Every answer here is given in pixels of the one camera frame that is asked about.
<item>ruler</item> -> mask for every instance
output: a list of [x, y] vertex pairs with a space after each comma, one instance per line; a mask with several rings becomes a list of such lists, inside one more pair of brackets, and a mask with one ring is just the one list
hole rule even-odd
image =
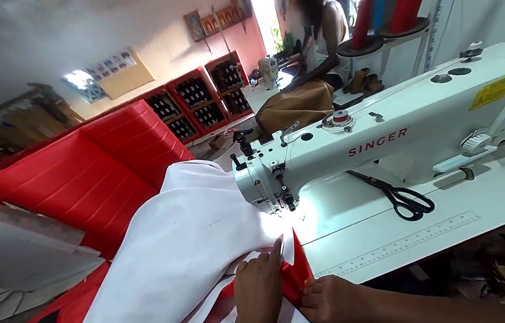
[[443, 234], [454, 231], [455, 229], [475, 222], [480, 218], [481, 217], [476, 213], [472, 211], [466, 211], [440, 223], [429, 226], [428, 228], [414, 232], [409, 236], [392, 241], [385, 246], [381, 246], [380, 248], [374, 249], [370, 252], [364, 253], [363, 255], [354, 257], [334, 267], [321, 271], [318, 274], [315, 274], [314, 277], [319, 278], [326, 275], [336, 275], [342, 277], [344, 275], [350, 274], [353, 271], [376, 263], [377, 261], [384, 260], [399, 252], [413, 248], [414, 246], [424, 243], [430, 239], [434, 239], [435, 237], [442, 236]]
[[430, 29], [430, 35], [429, 35], [429, 40], [428, 40], [428, 50], [426, 51], [426, 60], [425, 60], [425, 66], [423, 72], [428, 72], [432, 67], [433, 67], [433, 60], [434, 57], [432, 57], [433, 52], [434, 52], [434, 44], [435, 44], [435, 39], [436, 39], [436, 33], [438, 32], [438, 27], [440, 26], [440, 14], [442, 13], [442, 0], [435, 0], [436, 3], [434, 4], [435, 6], [435, 12], [434, 17], [430, 17], [432, 21], [434, 22], [434, 25], [432, 29]]

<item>yellow warning sticker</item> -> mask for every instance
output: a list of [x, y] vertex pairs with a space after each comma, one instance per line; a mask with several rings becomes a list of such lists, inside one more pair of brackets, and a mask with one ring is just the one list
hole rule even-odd
[[471, 110], [476, 110], [479, 107], [485, 106], [488, 103], [492, 103], [495, 100], [499, 100], [505, 96], [505, 77], [497, 82], [493, 82], [490, 85], [484, 86], [478, 94], [476, 99], [473, 101], [472, 106], [469, 108]]

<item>sewing machine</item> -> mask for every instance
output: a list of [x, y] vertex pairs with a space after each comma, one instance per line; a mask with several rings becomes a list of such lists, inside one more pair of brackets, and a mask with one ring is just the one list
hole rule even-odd
[[264, 79], [264, 85], [269, 90], [278, 86], [278, 62], [274, 57], [263, 57], [258, 60], [258, 70]]
[[505, 42], [480, 47], [264, 145], [241, 138], [233, 169], [243, 196], [264, 211], [294, 210], [309, 181], [367, 163], [421, 184], [501, 150]]

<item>person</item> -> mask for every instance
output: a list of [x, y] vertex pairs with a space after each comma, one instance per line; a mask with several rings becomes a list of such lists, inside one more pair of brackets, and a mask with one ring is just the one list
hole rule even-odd
[[336, 54], [341, 42], [348, 40], [348, 24], [342, 5], [336, 0], [297, 0], [301, 24], [305, 27], [299, 58], [299, 74], [283, 89], [290, 91], [304, 83], [321, 79], [334, 90], [348, 84], [350, 58]]
[[[237, 323], [276, 323], [282, 303], [281, 242], [242, 261], [235, 278]], [[375, 290], [335, 275], [306, 281], [299, 311], [311, 323], [505, 323], [505, 305]]]

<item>white table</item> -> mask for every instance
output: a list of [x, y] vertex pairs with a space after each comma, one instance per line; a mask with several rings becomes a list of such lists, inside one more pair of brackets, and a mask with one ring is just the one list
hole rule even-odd
[[282, 71], [278, 71], [278, 78], [280, 79], [278, 87], [272, 90], [267, 89], [264, 84], [259, 84], [257, 86], [247, 85], [241, 89], [244, 97], [249, 101], [249, 106], [251, 106], [252, 112], [257, 113], [258, 110], [264, 105], [266, 100], [276, 93], [284, 89], [290, 81], [292, 81], [293, 76]]
[[282, 216], [291, 220], [315, 274], [459, 214], [479, 217], [344, 275], [362, 283], [505, 225], [505, 146], [471, 169], [476, 174], [472, 181], [457, 171], [415, 186], [404, 185], [375, 164], [357, 169], [431, 198], [435, 211], [417, 222], [400, 219], [380, 190], [346, 173], [306, 185], [297, 210]]

